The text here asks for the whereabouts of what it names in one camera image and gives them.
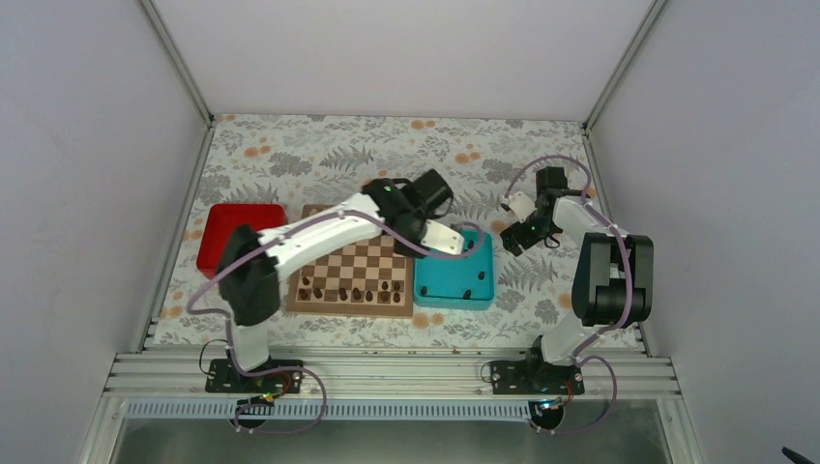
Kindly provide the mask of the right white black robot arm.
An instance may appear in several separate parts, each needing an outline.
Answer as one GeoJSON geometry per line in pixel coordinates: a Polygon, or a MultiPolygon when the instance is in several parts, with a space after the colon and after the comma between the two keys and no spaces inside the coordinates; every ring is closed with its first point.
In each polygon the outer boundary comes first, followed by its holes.
{"type": "Polygon", "coordinates": [[[502,206],[517,218],[501,234],[506,251],[519,256],[538,242],[556,247],[556,234],[564,233],[579,255],[573,314],[538,336],[523,360],[491,362],[490,384],[494,393],[505,395],[582,393],[584,351],[651,313],[654,243],[605,217],[586,188],[570,188],[561,167],[537,172],[535,197],[508,190],[502,206]]]}

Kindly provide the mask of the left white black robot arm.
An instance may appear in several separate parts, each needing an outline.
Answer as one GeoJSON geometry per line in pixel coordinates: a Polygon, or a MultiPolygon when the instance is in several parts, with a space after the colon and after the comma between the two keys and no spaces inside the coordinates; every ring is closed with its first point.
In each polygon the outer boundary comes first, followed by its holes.
{"type": "Polygon", "coordinates": [[[375,179],[341,203],[287,225],[259,232],[236,228],[214,276],[229,305],[231,379],[247,392],[267,383],[270,354],[262,325],[279,309],[281,282],[309,262],[384,234],[393,236],[401,255],[456,258],[464,238],[440,223],[437,212],[453,197],[443,177],[430,169],[416,180],[375,179]]]}

